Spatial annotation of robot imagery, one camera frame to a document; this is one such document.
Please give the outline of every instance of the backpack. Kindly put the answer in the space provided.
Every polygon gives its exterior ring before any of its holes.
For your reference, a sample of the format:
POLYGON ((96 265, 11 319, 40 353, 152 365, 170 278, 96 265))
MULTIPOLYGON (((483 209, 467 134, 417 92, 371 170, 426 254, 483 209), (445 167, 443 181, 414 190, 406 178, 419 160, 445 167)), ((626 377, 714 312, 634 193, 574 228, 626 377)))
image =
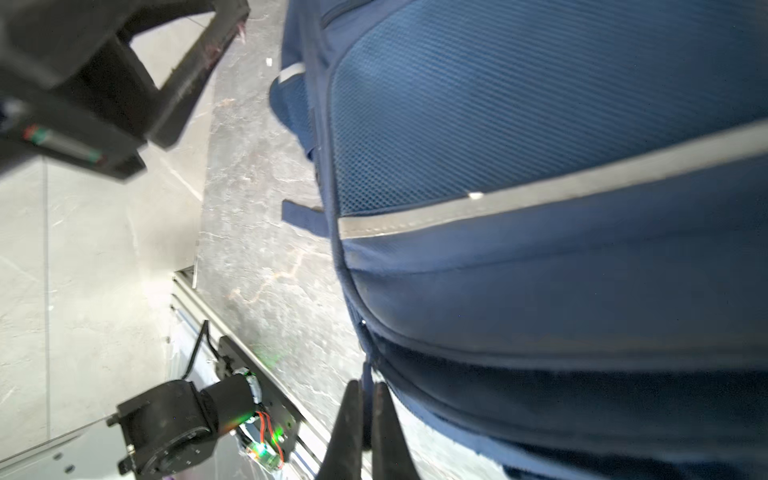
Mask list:
POLYGON ((283 215, 414 414, 510 478, 768 475, 762 3, 291 0, 282 69, 283 215))

